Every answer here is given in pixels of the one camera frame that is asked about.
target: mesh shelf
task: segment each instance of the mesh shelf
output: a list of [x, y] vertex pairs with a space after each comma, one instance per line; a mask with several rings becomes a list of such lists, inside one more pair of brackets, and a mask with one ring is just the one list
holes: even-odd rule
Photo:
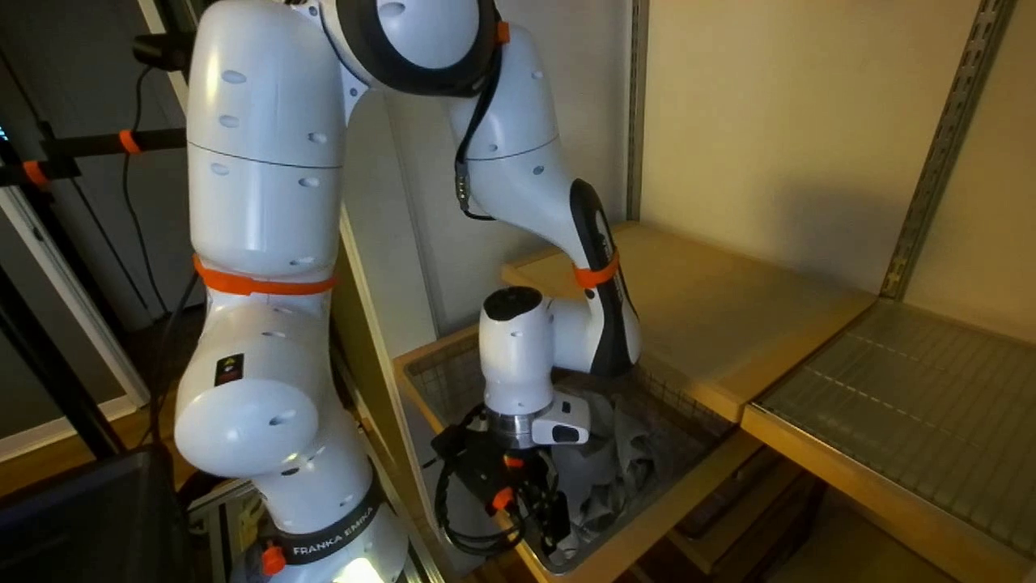
[[1036, 558], [1036, 347], [879, 303], [759, 406]]

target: metal shelf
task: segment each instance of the metal shelf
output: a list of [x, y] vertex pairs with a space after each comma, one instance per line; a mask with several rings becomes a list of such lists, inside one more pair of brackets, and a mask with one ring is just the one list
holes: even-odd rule
[[1036, 562], [1036, 347], [878, 303], [752, 406], [745, 428], [867, 500], [959, 578]]

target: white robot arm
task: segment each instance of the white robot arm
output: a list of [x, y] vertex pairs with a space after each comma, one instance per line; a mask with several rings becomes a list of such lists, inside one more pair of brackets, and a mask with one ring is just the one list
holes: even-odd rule
[[187, 96], [192, 244], [211, 303], [176, 443], [196, 471], [261, 494], [279, 529], [271, 581], [399, 581], [409, 563], [327, 363], [343, 131], [373, 83], [457, 96], [473, 201], [566, 249], [589, 282], [585, 303], [486, 303], [486, 406], [517, 428], [516, 446], [582, 442], [569, 435], [582, 416], [554, 399], [554, 365], [621, 374], [637, 352], [607, 224], [564, 172], [528, 40], [503, 42], [490, 0], [214, 5]]

